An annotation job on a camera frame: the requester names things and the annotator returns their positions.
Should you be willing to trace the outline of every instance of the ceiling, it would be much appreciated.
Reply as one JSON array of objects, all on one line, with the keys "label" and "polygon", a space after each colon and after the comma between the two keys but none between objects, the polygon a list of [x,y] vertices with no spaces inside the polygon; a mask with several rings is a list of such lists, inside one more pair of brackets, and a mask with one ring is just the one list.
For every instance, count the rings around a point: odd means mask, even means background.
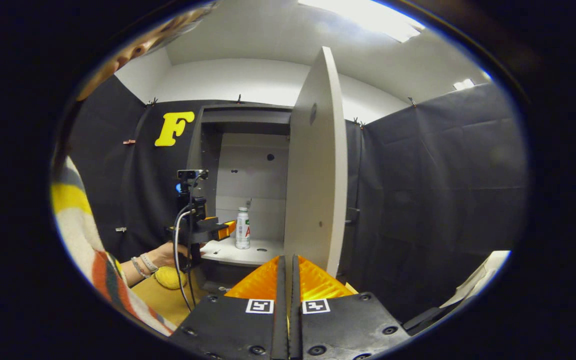
[{"label": "ceiling", "polygon": [[322,46],[337,71],[408,102],[453,91],[476,64],[427,27],[405,43],[297,0],[223,0],[196,29],[167,46],[172,65],[214,59],[267,59],[311,66]]}]

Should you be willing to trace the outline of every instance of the white wall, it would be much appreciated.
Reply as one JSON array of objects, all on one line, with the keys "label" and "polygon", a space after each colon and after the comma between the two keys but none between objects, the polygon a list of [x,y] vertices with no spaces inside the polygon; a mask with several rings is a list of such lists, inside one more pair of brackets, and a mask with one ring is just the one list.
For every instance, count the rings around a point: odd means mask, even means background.
[{"label": "white wall", "polygon": [[137,57],[115,73],[139,100],[148,103],[153,100],[154,90],[158,87],[171,64],[166,50],[157,50],[144,57]]},{"label": "white wall", "polygon": [[[292,107],[309,70],[310,66],[304,64],[265,59],[215,59],[178,64],[167,71],[153,96],[159,102],[234,101],[241,94],[242,101]],[[351,77],[339,75],[339,80],[343,117],[347,120],[358,117],[359,121],[370,123],[409,106]]]}]

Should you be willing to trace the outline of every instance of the bracelet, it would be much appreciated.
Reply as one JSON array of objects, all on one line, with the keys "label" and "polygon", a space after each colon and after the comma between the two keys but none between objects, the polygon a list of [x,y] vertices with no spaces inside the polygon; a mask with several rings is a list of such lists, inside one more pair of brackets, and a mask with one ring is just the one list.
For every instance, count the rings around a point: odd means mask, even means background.
[{"label": "bracelet", "polygon": [[146,268],[148,268],[148,270],[150,271],[150,275],[153,275],[155,271],[158,271],[158,269],[160,269],[157,266],[155,266],[155,264],[153,264],[153,262],[148,258],[148,255],[146,255],[145,252],[139,255],[139,257],[141,258],[143,263],[146,264]]},{"label": "bracelet", "polygon": [[148,279],[150,278],[150,275],[146,275],[146,273],[142,270],[142,268],[139,266],[139,262],[137,262],[137,258],[135,256],[133,256],[131,259],[132,264],[134,265],[134,268],[137,269],[137,271],[139,272],[139,274],[141,276],[143,276],[144,279]]}]

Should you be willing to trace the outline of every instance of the cabinet door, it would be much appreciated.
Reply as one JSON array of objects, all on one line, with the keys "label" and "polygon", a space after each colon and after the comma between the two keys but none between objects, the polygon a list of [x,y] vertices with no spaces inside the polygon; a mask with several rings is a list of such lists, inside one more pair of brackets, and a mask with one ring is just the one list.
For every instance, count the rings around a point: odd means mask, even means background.
[{"label": "cabinet door", "polygon": [[284,253],[336,277],[344,237],[348,149],[337,68],[322,47],[290,117]]}]

